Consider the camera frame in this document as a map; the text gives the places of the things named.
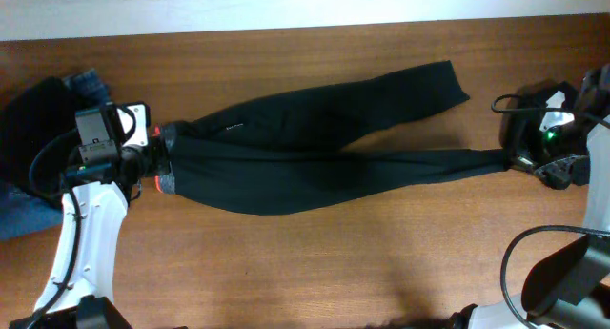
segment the white wall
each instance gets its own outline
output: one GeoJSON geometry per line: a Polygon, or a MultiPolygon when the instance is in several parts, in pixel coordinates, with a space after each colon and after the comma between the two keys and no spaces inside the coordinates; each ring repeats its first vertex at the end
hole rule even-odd
{"type": "Polygon", "coordinates": [[[0,1],[0,40],[610,11],[610,0],[0,1]]]}

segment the small label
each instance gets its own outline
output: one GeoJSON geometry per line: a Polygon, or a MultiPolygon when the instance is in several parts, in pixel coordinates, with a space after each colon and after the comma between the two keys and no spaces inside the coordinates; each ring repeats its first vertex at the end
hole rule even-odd
{"type": "Polygon", "coordinates": [[[244,123],[239,123],[239,124],[234,124],[232,126],[228,126],[228,127],[225,128],[225,130],[235,129],[235,128],[238,128],[240,126],[244,126],[244,123]]]}

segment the wooden table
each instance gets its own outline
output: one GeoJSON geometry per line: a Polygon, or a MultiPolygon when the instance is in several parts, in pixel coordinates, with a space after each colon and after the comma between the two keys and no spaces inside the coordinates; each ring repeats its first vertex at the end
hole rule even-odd
{"type": "MultiPolygon", "coordinates": [[[[448,113],[364,139],[397,149],[498,147],[490,101],[544,79],[579,86],[610,62],[610,16],[468,20],[324,29],[179,33],[0,43],[6,103],[47,75],[95,67],[117,102],[152,121],[196,119],[271,93],[451,60],[472,96],[448,113]]],[[[162,195],[148,180],[121,229],[115,305],[136,328],[353,328],[443,318],[501,300],[508,242],[582,221],[586,187],[552,191],[514,171],[406,187],[293,216],[247,216],[162,195]]],[[[0,322],[31,313],[59,228],[0,243],[0,322]]],[[[518,247],[511,290],[573,240],[518,247]]]]}

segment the cable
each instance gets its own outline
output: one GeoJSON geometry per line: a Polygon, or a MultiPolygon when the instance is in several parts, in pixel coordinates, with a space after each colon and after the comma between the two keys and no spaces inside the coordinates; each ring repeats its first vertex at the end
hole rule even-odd
{"type": "Polygon", "coordinates": [[[54,193],[54,194],[48,194],[42,190],[40,190],[38,188],[38,186],[36,185],[36,182],[34,181],[34,173],[36,171],[36,167],[38,166],[38,163],[40,163],[40,159],[42,158],[42,156],[44,156],[53,146],[55,146],[57,143],[69,138],[71,135],[73,134],[78,134],[78,131],[76,128],[65,132],[63,134],[58,135],[56,138],[54,138],[51,142],[47,143],[47,145],[40,150],[40,152],[38,152],[38,154],[36,155],[36,157],[34,158],[34,160],[31,162],[30,164],[30,170],[28,172],[28,181],[30,182],[30,187],[32,188],[32,190],[39,194],[42,195],[44,197],[47,197],[49,199],[55,198],[58,195],[63,194],[62,191],[54,193]]]}
{"type": "Polygon", "coordinates": [[[66,289],[68,289],[68,283],[70,282],[72,273],[74,272],[74,266],[76,265],[76,258],[78,256],[78,244],[80,242],[80,230],[81,230],[81,220],[82,220],[82,216],[81,216],[81,212],[80,212],[80,204],[78,203],[78,199],[76,198],[76,195],[74,194],[74,190],[70,187],[70,185],[68,185],[68,183],[66,181],[66,176],[62,173],[62,174],[60,174],[60,177],[64,184],[64,188],[67,189],[68,193],[70,194],[70,199],[71,199],[72,205],[74,207],[74,220],[76,221],[76,227],[74,229],[74,243],[72,245],[70,262],[68,262],[68,270],[66,271],[66,274],[64,275],[64,280],[61,283],[56,283],[57,292],[55,292],[55,295],[53,295],[53,297],[51,297],[51,299],[49,299],[49,301],[43,307],[34,311],[34,313],[31,315],[30,324],[28,324],[28,326],[26,327],[27,329],[34,328],[34,325],[38,322],[38,320],[40,320],[43,316],[45,316],[47,311],[49,311],[49,309],[52,308],[52,306],[55,304],[55,302],[57,302],[61,298],[61,296],[64,294],[64,291],[66,291],[66,289]]]}
{"type": "Polygon", "coordinates": [[[607,121],[603,120],[602,118],[599,118],[596,115],[592,115],[590,113],[585,113],[585,112],[580,112],[580,111],[573,111],[573,110],[568,110],[568,109],[559,109],[559,108],[521,108],[521,109],[499,109],[496,107],[496,105],[498,104],[498,102],[500,102],[501,100],[504,99],[519,99],[519,100],[525,100],[526,98],[524,96],[518,95],[518,94],[505,94],[503,96],[498,97],[496,100],[494,100],[494,102],[492,102],[492,111],[495,113],[503,113],[503,114],[518,114],[518,113],[571,113],[575,116],[581,116],[583,118],[589,119],[592,122],[601,124],[602,126],[606,127],[607,129],[610,129],[610,123],[608,123],[607,121]]]}
{"type": "Polygon", "coordinates": [[[515,315],[521,324],[525,325],[530,329],[538,329],[537,326],[532,324],[529,320],[525,319],[515,307],[515,304],[511,300],[510,295],[508,294],[508,287],[506,285],[506,270],[508,267],[508,259],[510,255],[513,253],[515,247],[522,241],[524,238],[541,232],[564,232],[564,233],[576,233],[576,234],[584,234],[584,235],[592,235],[592,236],[600,236],[610,238],[610,232],[603,230],[594,230],[594,229],[586,229],[581,227],[567,226],[567,225],[542,225],[536,228],[532,228],[526,230],[515,237],[511,243],[506,248],[506,252],[504,253],[504,257],[502,258],[502,266],[499,272],[499,286],[502,290],[502,296],[504,297],[504,301],[508,306],[509,310],[515,315]]]}

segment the pant leg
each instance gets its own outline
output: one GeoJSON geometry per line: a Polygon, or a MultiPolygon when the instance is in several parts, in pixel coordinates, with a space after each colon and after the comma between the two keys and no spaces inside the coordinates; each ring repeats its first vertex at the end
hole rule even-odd
{"type": "Polygon", "coordinates": [[[469,97],[451,62],[270,95],[177,125],[181,134],[274,150],[338,150],[363,135],[444,112],[469,97]]]}
{"type": "Polygon", "coordinates": [[[398,187],[506,170],[502,150],[389,154],[274,152],[180,136],[171,151],[175,191],[216,208],[284,215],[398,187]]]}

